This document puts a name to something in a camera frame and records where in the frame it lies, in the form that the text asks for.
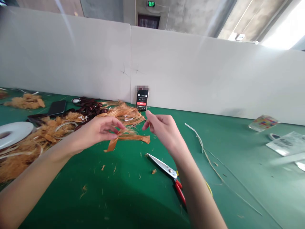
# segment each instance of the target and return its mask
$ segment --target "yellow cord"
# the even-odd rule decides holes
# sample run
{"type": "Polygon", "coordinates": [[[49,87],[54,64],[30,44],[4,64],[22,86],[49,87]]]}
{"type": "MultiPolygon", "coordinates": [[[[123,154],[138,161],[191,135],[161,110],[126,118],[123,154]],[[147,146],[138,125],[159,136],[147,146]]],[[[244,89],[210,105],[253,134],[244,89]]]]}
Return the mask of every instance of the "yellow cord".
{"type": "Polygon", "coordinates": [[[213,197],[213,193],[212,193],[212,190],[211,190],[209,184],[208,184],[207,182],[206,182],[206,184],[207,184],[207,188],[210,190],[210,193],[211,193],[211,195],[212,195],[212,197],[213,197]]]}

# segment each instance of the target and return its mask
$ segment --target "scissors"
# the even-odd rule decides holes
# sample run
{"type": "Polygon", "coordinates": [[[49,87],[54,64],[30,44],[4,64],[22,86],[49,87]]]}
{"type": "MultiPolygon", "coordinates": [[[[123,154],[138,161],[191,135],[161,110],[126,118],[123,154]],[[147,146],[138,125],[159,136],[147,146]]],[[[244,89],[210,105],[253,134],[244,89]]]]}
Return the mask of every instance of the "scissors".
{"type": "Polygon", "coordinates": [[[177,172],[175,170],[173,170],[171,167],[169,167],[168,165],[166,165],[165,163],[163,163],[162,161],[160,161],[158,158],[155,158],[154,156],[150,155],[149,153],[147,153],[147,155],[158,165],[160,166],[166,173],[168,173],[172,178],[173,181],[175,183],[175,188],[178,192],[178,195],[180,196],[182,202],[184,203],[184,206],[186,206],[185,203],[185,198],[182,192],[182,184],[177,180],[177,172]]]}

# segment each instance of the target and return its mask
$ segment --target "phone screen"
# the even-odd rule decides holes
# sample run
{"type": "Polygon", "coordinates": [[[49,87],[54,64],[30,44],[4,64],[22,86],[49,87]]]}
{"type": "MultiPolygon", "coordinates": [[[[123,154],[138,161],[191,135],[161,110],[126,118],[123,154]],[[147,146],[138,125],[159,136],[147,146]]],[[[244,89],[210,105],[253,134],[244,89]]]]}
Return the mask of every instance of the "phone screen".
{"type": "Polygon", "coordinates": [[[53,102],[50,106],[48,116],[61,115],[66,109],[66,100],[53,102]]]}
{"type": "Polygon", "coordinates": [[[136,103],[136,108],[138,109],[138,111],[146,111],[148,93],[148,90],[138,90],[136,103]]]}

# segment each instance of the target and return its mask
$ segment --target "forearm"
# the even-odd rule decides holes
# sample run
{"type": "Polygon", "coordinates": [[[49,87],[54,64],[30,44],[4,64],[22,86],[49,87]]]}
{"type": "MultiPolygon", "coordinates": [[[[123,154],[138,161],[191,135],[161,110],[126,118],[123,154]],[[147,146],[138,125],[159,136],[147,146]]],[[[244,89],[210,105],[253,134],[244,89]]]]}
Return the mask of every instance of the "forearm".
{"type": "Polygon", "coordinates": [[[0,228],[18,228],[70,159],[54,146],[0,193],[0,228]]]}
{"type": "Polygon", "coordinates": [[[227,228],[217,205],[191,153],[185,148],[175,152],[174,161],[183,186],[187,211],[194,228],[227,228]]]}

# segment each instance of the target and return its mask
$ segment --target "left hand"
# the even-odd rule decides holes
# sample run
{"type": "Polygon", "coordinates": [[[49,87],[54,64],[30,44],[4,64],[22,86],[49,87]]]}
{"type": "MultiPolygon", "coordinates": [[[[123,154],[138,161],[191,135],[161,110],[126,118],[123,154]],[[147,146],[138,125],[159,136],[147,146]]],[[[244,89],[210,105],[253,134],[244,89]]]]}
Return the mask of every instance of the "left hand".
{"type": "Polygon", "coordinates": [[[119,133],[116,127],[125,129],[124,125],[115,117],[94,118],[55,146],[64,147],[69,154],[75,155],[101,141],[116,139],[119,133]]]}

